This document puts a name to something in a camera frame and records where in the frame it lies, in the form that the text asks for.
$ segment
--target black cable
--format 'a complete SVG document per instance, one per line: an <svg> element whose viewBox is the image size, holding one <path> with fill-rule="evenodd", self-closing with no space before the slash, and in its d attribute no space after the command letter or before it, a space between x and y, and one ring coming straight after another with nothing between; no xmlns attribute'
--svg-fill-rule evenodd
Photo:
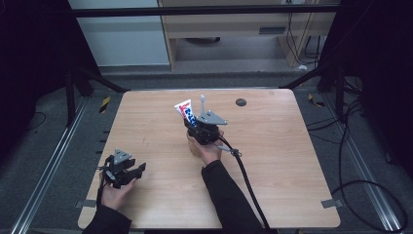
<svg viewBox="0 0 413 234"><path fill-rule="evenodd" d="M108 182L105 179L105 175L102 175L100 178L100 185L99 188L97 189L97 194L96 194L96 206L99 207L101 205L102 202L102 195L103 195L103 188L108 184Z"/></svg>
<svg viewBox="0 0 413 234"><path fill-rule="evenodd" d="M40 124L37 124L36 126L34 126L34 127L31 127L31 128L28 128L28 129L26 129L27 131L30 131L30 130L34 130L34 129L36 129L36 128L39 128L43 123L45 123L45 121L46 121L46 114L45 113L43 113L43 112L34 112L35 114L41 114L41 115L43 115L43 120L40 122Z"/></svg>
<svg viewBox="0 0 413 234"><path fill-rule="evenodd" d="M336 119L336 120L334 120L333 122L330 122L330 123L328 123L328 124L326 124L326 125L324 125L324 126L317 127L317 128L313 128L313 129L308 129L307 131L310 132L310 131L317 131L317 130L325 129L325 128L328 128L328 127L332 126L333 124L335 124L335 123L337 123L337 122L339 122L339 121L340 121L340 120Z"/></svg>
<svg viewBox="0 0 413 234"><path fill-rule="evenodd" d="M306 47L304 48L304 55L308 59L314 59L315 60L314 65L315 66L316 66L317 63L319 63L319 41L320 41L320 38L321 38L321 36L319 36L319 39L318 39L318 42L317 42L317 48L316 48L316 51L314 53L308 53L307 52L308 46L309 46L310 41L312 39L311 36L309 36L309 39L307 40L307 43L306 43Z"/></svg>
<svg viewBox="0 0 413 234"><path fill-rule="evenodd" d="M321 136L316 136L316 135L310 135L310 136L311 136L311 137L316 137L316 138L319 138L319 139L324 140L324 141L327 141L327 142L329 142L329 143L333 143L333 144L340 144L340 142L335 142L335 141L332 141L332 140L329 140L329 139L323 138L323 137L321 137Z"/></svg>
<svg viewBox="0 0 413 234"><path fill-rule="evenodd" d="M331 118L328 118L328 119L319 120L319 121L316 121L314 123L306 125L306 127L310 127L312 125L319 124L319 123L322 123L322 122L325 122L325 121L328 121L328 120L337 120L337 118L336 117L331 117Z"/></svg>
<svg viewBox="0 0 413 234"><path fill-rule="evenodd" d="M304 61L304 60L300 59L300 55L298 55L298 49L297 49L297 46L296 46L296 44L295 44L295 40L294 40L294 37L293 37L293 35L292 35L292 31L291 31L291 20L292 20L292 13L289 13L289 14L288 14L288 29L287 29L287 31L286 31L286 38L285 38L286 44L287 44L289 50L290 50L290 51L292 52L292 54L294 55L294 58L295 58L295 60L297 61L297 63L302 64L302 65L307 65L307 64L315 63L315 61ZM292 50L292 48L291 48L291 46L290 46L290 44L289 44L288 35L291 35L291 40L292 40L292 43L293 43L294 48L295 48L295 53L294 53L294 51Z"/></svg>
<svg viewBox="0 0 413 234"><path fill-rule="evenodd" d="M249 192L249 194L250 194L250 196L251 196L251 198L252 198L252 202L254 203L255 208L257 209L259 215L261 216L261 219L262 219L262 221L263 221L263 223L264 223L265 229L267 230L268 233L272 233L270 224L268 223L267 218L265 217L264 213L262 212L262 209L261 209L261 207L259 206L258 201L257 201L257 199L256 199L256 197L255 197L254 191L252 190L251 184L249 183L248 175L246 174L246 170L245 170L243 161L242 161L241 158L240 158L240 156L241 156L240 151L239 151L238 149L234 149L234 148L230 145L230 143L224 138L224 136L219 136L219 139L220 139L225 145L227 145L228 148L230 148L231 154L237 159L237 162L238 162L238 164L240 165L241 172L243 173L243 176L244 176L246 188L248 189L248 192Z"/></svg>
<svg viewBox="0 0 413 234"><path fill-rule="evenodd" d="M343 197L343 201L344 201L344 203L347 205L347 208L350 210L350 212L355 216L355 217L357 217L361 222L363 222L365 225L367 225L367 226L369 226L370 228L372 228L372 229L374 229L374 230L376 230L376 231L380 231L380 232L384 232L384 233L399 233L399 232L401 232L401 231L403 231L406 227L407 227L407 224L408 224L408 215L407 215L407 212L405 211L405 209L402 207L402 205L400 204L400 202L397 200L397 198L395 197L395 195L393 195L387 188L385 188L384 186L382 186L382 185L379 185L379 184L377 184L377 183L375 183L375 182L372 182L372 181L368 181L368 180L354 180L354 181L350 181L350 182L347 182L347 183L345 183L345 184L343 184L343 178L342 178L342 151L343 151L343 145L344 145L344 141L345 141L345 135L346 135L346 132L347 132L347 130L348 130L348 128L349 128L349 123L348 123L348 117L350 116L350 113L352 113L351 112L351 110L352 110L352 108L354 108L355 106L352 106L354 104L354 102L349 106L349 108L347 109L347 112L346 112L346 114L345 114L345 122L344 122L344 133L343 133L343 136L342 136L342 138L341 138L341 141L340 141L340 147L339 147L339 159L338 159L338 176L339 176L339 187L338 188L336 188L336 189L334 189L333 190L333 192L331 192L331 194L334 194L335 192L337 192L338 190L340 190L341 191L341 195L342 195L342 197ZM389 230L386 230L386 229L383 229L383 228L381 228L381 227L377 227L377 226L375 226L374 224L372 224L372 223L370 223L370 222L368 222L367 220L365 220L364 218L362 218L359 214L357 214L357 212L355 211L355 210L353 210L353 208L351 207L351 205L350 205L350 203L348 202L348 200L347 200L347 198L346 198L346 194L344 193L344 187L345 186L348 186L348 185L351 185L351 184L354 184L354 183L358 183L358 182L366 182L366 183L370 183L370 184L374 184L374 185L376 185L376 186L379 186L380 188L382 188L383 190L385 190L386 192L388 192L388 194L394 199L394 201L397 203L397 205L400 207L400 209L402 210L402 212L403 212L403 215L404 215L404 218L405 218L405 222L403 223L403 225L399 228L399 229L397 229L397 230L392 230L392 231L389 231Z"/></svg>

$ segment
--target floor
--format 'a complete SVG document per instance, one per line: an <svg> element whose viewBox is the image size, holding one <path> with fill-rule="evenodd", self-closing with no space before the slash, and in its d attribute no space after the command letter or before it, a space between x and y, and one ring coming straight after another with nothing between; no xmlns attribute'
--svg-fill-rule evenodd
<svg viewBox="0 0 413 234"><path fill-rule="evenodd" d="M311 60L306 58L306 54L314 52L316 41L311 41L307 53L301 55L302 59ZM298 66L289 67L286 64L275 37L221 38L218 43L210 43L207 39L181 40L176 61L174 70L145 71L123 76L106 74L105 78L133 90L276 88L306 72ZM334 106L334 92L319 94L316 84L317 78L294 90L309 130L335 120L331 107ZM93 86L95 91L90 98L76 94L77 106L83 106L78 109L82 119L71 133L64 128L64 90L57 90L38 100L35 117L12 151L13 160L1 166L0 233L10 233L20 217L24 218L27 233L81 232L77 227L80 209L76 208L76 204L86 197L94 167L107 139L107 131L122 98L122 94L97 83L93 83ZM312 94L314 100L322 102L325 107L309 101L308 94ZM111 97L110 104L101 114L98 110L106 97ZM353 95L346 95L345 101L350 104L356 99ZM344 131L342 125L333 124L319 131L309 131L329 188L333 190L339 185L338 162L342 162L344 181L372 178L380 182L393 192L407 214L412 216L411 178L400 165L386 162L385 151L369 124L368 116L363 115L362 108L357 109L349 120L351 134L343 144L342 156L339 156L339 142ZM69 144L60 145L64 136L69 138ZM55 169L51 169L51 163L56 164ZM33 197L33 191L40 193ZM403 210L388 195L384 199L387 202L381 201L383 199L377 194L382 193L377 193L375 188L357 184L345 191L352 207L374 226L384 228L383 223L389 221L389 217L395 217L400 224L404 222ZM333 197L341 199L338 193ZM383 216L380 209L386 210L387 205L391 207L392 213ZM31 208L34 213L24 215L27 214L25 208ZM338 208L338 212L342 223L336 229L304 228L304 233L378 232L355 218L348 207ZM412 227L409 224L404 233L413 233ZM281 233L295 231L285 229Z"/></svg>

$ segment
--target gray carpet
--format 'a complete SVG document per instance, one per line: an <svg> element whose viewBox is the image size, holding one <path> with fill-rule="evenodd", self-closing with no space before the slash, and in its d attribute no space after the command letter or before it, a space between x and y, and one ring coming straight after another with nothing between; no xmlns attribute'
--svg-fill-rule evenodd
<svg viewBox="0 0 413 234"><path fill-rule="evenodd" d="M308 100L307 93L295 92L306 124L331 118L332 115L328 108L315 106ZM98 110L101 102L107 96L111 96L108 108L104 114L100 114ZM84 118L33 218L31 228L34 230L80 230L77 226L80 209L75 208L74 205L76 201L86 197L94 167L100 157L98 151L101 151L104 146L104 142L101 141L107 138L105 131L110 129L121 97L122 95L112 91L96 90L93 97L89 98ZM7 167L2 168L0 201L3 212L0 226L3 229L12 227L16 221L61 137L66 120L64 101L64 90L58 90L38 102L37 111L45 113L46 120L39 127L27 131L13 151L13 161ZM371 130L368 120L360 113L355 113L350 118L352 137L357 141L359 150L377 180L397 196L411 216L413 214L410 199L413 195L412 180L401 166L386 163L383 148L375 137L374 131ZM42 119L42 116L37 114L31 125L41 123ZM310 132L310 134L328 186L332 190L338 186L339 146L337 143L324 139L339 142L341 134L334 125L325 130ZM358 179L357 171L347 151L343 150L343 152L344 181ZM381 226L381 221L374 212L362 185L347 188L346 194L352 207L356 208L358 213L375 225ZM394 207L394 210L399 214L397 207ZM339 208L338 211L342 223L337 229L305 230L305 233L374 233L358 221L346 207ZM282 233L293 233L293 231L282 230Z"/></svg>

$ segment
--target red toothpaste tube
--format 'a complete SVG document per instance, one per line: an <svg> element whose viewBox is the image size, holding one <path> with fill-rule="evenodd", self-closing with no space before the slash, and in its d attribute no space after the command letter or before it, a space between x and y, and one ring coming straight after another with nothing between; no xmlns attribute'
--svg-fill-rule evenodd
<svg viewBox="0 0 413 234"><path fill-rule="evenodd" d="M192 126L197 127L197 119L194 116L192 111L191 99L182 101L181 103L175 106L176 111L181 114L182 118L188 120Z"/></svg>

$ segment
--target table top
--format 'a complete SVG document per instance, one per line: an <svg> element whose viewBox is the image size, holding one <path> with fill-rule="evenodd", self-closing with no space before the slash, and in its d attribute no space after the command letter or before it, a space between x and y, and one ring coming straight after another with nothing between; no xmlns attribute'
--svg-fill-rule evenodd
<svg viewBox="0 0 413 234"><path fill-rule="evenodd" d="M131 228L220 228L221 224L202 180L201 158L188 147L186 128L174 106L191 99L194 114L205 109L227 120L219 126L242 160L256 198L274 228L336 227L336 208L311 143L294 93L277 89L134 91L124 94L99 166L119 148L146 162L146 171L127 197L122 213ZM245 106L236 100L244 98ZM223 152L222 162L258 215L236 159ZM99 185L94 175L88 200ZM78 224L85 228L95 208L82 209Z"/></svg>

